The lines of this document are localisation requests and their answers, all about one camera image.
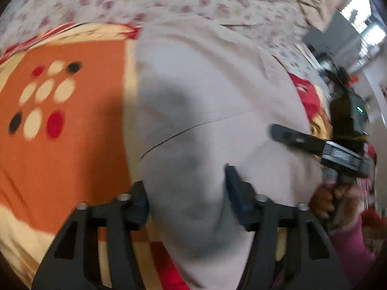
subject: black device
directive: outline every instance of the black device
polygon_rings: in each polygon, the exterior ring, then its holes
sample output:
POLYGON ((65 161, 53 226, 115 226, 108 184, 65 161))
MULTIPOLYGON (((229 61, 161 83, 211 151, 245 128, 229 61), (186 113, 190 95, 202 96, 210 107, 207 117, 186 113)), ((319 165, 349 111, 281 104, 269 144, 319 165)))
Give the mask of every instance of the black device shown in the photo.
POLYGON ((365 140, 364 125, 368 120, 365 101, 349 86, 350 76, 343 67, 339 67, 336 73, 325 70, 325 74, 335 85, 330 103, 332 140, 339 144, 342 141, 345 147, 361 153, 361 143, 345 141, 365 140))
MULTIPOLYGON (((239 223, 255 232, 237 290, 271 289, 275 275, 277 228, 288 228, 282 290, 349 290, 348 281, 328 236, 304 205, 275 204, 256 195, 236 169, 225 167, 225 187, 239 223)), ((79 203, 55 237, 40 264, 32 290, 107 290, 101 284, 97 228, 107 228, 113 290, 145 290, 130 240, 149 212, 142 182, 107 204, 79 203)))
MULTIPOLYGON (((279 124, 273 124, 270 133, 275 141, 320 156, 322 165, 337 171, 336 186, 354 184, 356 178, 367 177, 370 174, 371 160, 364 156, 364 152, 358 154, 334 141, 304 134, 279 124)), ((335 229, 335 215, 340 207, 340 200, 334 198, 333 205, 335 211, 330 213, 330 219, 324 223, 327 230, 335 229)))

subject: black mount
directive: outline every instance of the black mount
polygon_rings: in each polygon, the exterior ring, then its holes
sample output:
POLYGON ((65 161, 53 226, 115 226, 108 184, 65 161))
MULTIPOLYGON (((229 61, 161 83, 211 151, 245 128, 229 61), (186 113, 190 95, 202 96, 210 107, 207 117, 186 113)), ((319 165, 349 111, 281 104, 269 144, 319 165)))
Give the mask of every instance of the black mount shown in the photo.
MULTIPOLYGON (((368 177, 370 174, 371 160, 364 156, 364 151, 358 154, 334 141, 304 134, 279 124, 273 124, 270 127, 270 134, 277 142, 320 156, 322 165, 337 171, 336 187, 355 184, 357 177, 368 177)), ((348 139, 342 139, 341 142, 346 146, 356 144, 357 148, 364 149, 364 142, 361 144, 348 139)), ((336 215, 337 210, 341 207, 341 200, 334 198, 333 205, 335 211, 330 212, 330 219, 324 221, 327 230, 337 228, 336 215)))
POLYGON ((98 227, 106 227, 109 269, 114 290, 145 290, 130 238, 149 212, 142 182, 110 203, 79 203, 58 232, 40 264, 32 290, 108 290, 101 283, 98 227))
POLYGON ((226 166, 226 187, 239 223, 255 231, 250 254, 237 290, 271 289, 275 271, 277 228, 288 228, 284 283, 277 290, 347 290, 337 254, 320 221, 307 205, 290 207, 256 195, 233 166, 226 166))
MULTIPOLYGON (((277 228, 288 228, 284 284, 275 289, 347 290, 348 281, 320 222, 307 206, 275 204, 256 195, 232 166, 225 183, 233 210, 247 231, 255 231, 238 290, 268 290, 276 277, 277 228)), ((98 227, 107 228, 109 269, 114 290, 145 290, 130 239, 149 212, 142 182, 110 203, 79 203, 47 251, 32 290, 107 290, 101 283, 98 227)))

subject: bed sheet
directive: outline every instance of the bed sheet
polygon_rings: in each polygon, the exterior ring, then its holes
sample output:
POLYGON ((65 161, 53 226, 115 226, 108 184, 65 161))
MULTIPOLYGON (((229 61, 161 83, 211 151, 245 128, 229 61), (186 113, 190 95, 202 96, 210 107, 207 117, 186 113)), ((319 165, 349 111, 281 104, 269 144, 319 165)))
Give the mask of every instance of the bed sheet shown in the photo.
POLYGON ((328 88, 295 46, 309 25, 297 0, 12 0, 0 17, 0 53, 67 22, 146 23, 148 14, 195 13, 270 51, 287 70, 328 88))

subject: wall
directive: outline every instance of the wall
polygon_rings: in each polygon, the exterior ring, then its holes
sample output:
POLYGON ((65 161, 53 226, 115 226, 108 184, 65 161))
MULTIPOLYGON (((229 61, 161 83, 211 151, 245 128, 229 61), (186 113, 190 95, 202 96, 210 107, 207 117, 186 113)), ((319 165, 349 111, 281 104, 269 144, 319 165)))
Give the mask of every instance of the wall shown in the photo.
POLYGON ((380 207, 387 208, 387 103, 380 84, 387 85, 387 47, 382 47, 379 55, 368 63, 357 76, 359 82, 354 89, 361 97, 372 96, 367 110, 370 124, 366 126, 368 139, 378 155, 378 173, 375 182, 380 207))
MULTIPOLYGON (((358 54, 361 47, 359 33, 339 11, 335 12, 328 29, 324 33, 312 27, 303 38, 303 42, 315 48, 315 56, 325 52, 331 58, 338 54, 341 58, 346 58, 348 54, 352 53, 358 54)), ((343 65, 341 62, 335 63, 336 65, 343 65)))

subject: white cloth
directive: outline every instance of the white cloth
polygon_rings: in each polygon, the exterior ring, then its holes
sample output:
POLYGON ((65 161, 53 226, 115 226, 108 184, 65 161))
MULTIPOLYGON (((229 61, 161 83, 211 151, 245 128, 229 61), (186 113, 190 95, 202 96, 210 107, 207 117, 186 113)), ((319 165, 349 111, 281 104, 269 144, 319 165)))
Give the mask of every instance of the white cloth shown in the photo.
POLYGON ((233 215, 224 165, 277 203, 308 202, 321 182, 318 161, 268 135, 271 123, 309 132, 303 105, 276 59, 196 15, 146 24, 136 53, 152 217, 191 289, 235 290, 252 235, 233 215))

